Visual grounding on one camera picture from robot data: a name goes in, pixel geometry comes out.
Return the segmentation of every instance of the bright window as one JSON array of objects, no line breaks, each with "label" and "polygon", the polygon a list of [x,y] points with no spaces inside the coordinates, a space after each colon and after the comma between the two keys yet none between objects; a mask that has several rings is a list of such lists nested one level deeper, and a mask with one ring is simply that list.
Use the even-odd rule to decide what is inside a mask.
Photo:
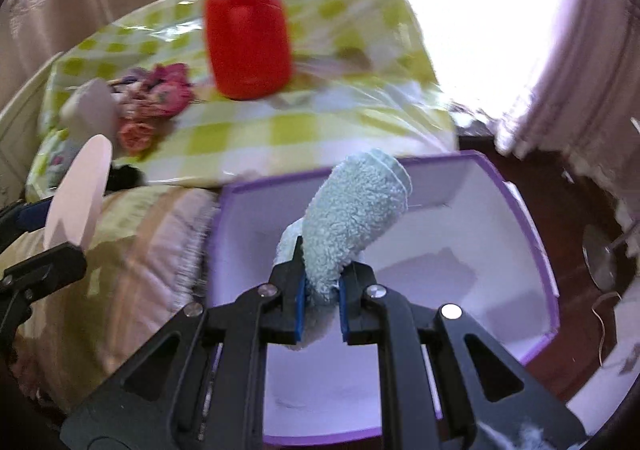
[{"label": "bright window", "polygon": [[499,117],[549,48],[558,0],[408,0],[442,89]]}]

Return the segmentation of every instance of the plastic tablecloth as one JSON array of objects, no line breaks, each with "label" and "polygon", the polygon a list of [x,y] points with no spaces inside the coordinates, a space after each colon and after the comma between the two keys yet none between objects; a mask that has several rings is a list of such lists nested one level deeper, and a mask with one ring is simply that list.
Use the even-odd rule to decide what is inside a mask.
[{"label": "plastic tablecloth", "polygon": [[215,187],[335,165],[370,147],[397,157],[456,149],[406,0],[284,0],[295,74],[283,91],[242,102],[215,89],[202,39],[203,1],[156,1],[58,59],[39,117],[43,142],[28,178],[30,197],[51,192],[46,172],[66,137],[58,125],[63,103],[85,81],[135,65],[188,64],[202,100],[176,116],[148,151],[118,159],[151,183]]}]

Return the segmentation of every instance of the plastic bottle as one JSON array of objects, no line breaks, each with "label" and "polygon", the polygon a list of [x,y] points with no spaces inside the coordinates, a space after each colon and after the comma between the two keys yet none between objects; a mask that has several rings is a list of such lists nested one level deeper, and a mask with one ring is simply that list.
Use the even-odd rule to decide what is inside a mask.
[{"label": "plastic bottle", "polygon": [[289,81],[282,0],[206,0],[204,25],[213,76],[223,95],[256,99]]}]

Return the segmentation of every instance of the fluffy towel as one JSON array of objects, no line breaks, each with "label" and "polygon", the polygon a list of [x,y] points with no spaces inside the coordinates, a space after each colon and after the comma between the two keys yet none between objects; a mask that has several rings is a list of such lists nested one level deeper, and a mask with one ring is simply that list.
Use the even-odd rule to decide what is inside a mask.
[{"label": "fluffy towel", "polygon": [[342,270],[407,210],[412,186],[402,165],[382,150],[347,157],[283,233],[274,263],[291,260],[302,235],[306,268],[305,330],[300,347],[322,337],[338,302]]},{"label": "fluffy towel", "polygon": [[[520,444],[515,445],[507,438],[507,436],[495,431],[493,428],[478,423],[480,429],[494,442],[496,449],[499,450],[564,450],[556,449],[550,446],[543,437],[543,431],[531,425],[523,425],[520,430]],[[573,445],[566,450],[580,450],[583,444]]]}]

